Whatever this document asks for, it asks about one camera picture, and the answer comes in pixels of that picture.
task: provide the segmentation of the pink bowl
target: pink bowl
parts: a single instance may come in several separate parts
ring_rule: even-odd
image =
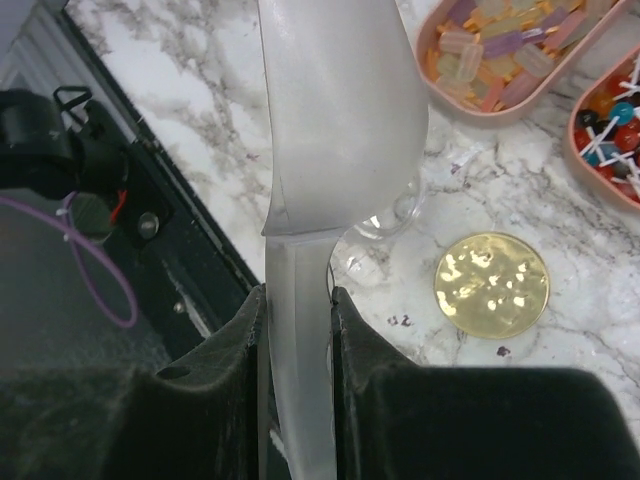
[[[573,140],[573,134],[575,131],[576,115],[579,110],[586,108],[591,95],[593,95],[598,88],[603,86],[612,76],[628,74],[631,69],[630,63],[638,56],[639,53],[640,45],[637,45],[631,49],[627,55],[625,55],[624,59],[620,63],[600,77],[598,81],[593,84],[593,87],[587,90],[584,95],[580,97],[576,107],[571,112],[571,117],[569,117],[569,125],[567,126],[567,132],[564,138],[565,159],[572,173],[589,188],[596,191],[599,195],[603,196],[616,206],[624,210],[635,211],[640,211],[640,203],[630,199],[627,195],[616,188],[613,183],[600,175],[595,168],[585,162],[576,148]]]
[[[425,65],[422,60],[425,58],[429,47],[433,47],[437,41],[436,28],[446,22],[447,14],[456,0],[442,0],[424,21],[416,41],[415,56],[422,78],[427,84],[431,93],[431,100],[441,110],[449,113],[455,120],[481,128],[505,127],[527,115],[540,97],[586,53],[586,50],[604,33],[611,23],[622,13],[628,10],[633,4],[633,0],[620,0],[614,7],[598,22],[595,28],[587,34],[562,61],[555,70],[546,77],[538,88],[520,104],[500,112],[478,112],[467,109],[460,105],[455,99],[446,95],[440,90],[425,72]]]

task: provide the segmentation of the metal bolt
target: metal bolt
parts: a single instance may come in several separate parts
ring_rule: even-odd
[[[151,240],[158,233],[160,220],[155,213],[145,212],[138,219],[138,233],[145,240]]]

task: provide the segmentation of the dark floor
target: dark floor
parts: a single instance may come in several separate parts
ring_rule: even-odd
[[[58,208],[26,191],[9,196],[52,214]],[[116,282],[97,262],[88,259],[87,265],[109,305],[127,315]],[[138,364],[158,369],[169,361],[146,319],[123,330],[96,307],[60,233],[0,206],[0,368]]]

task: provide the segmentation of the gold disc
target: gold disc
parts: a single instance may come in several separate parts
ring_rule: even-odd
[[[440,259],[438,305],[474,337],[508,338],[533,325],[549,300],[549,273],[529,245],[504,233],[479,233]]]

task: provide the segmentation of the white marble surface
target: white marble surface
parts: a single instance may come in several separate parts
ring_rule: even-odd
[[[434,0],[400,0],[410,38]],[[626,15],[535,111],[478,132],[433,112],[423,172],[426,208],[393,242],[342,243],[333,260],[367,320],[423,365],[554,365],[595,372],[640,438],[640,219],[576,183],[561,152],[579,94],[640,41]],[[271,150],[254,1],[71,0],[81,26],[155,134],[258,278],[271,185]],[[481,141],[482,151],[452,173]],[[457,331],[432,293],[435,265],[460,237],[516,235],[551,274],[549,307],[504,341]],[[407,315],[409,325],[392,325]],[[498,355],[499,347],[510,353]]]

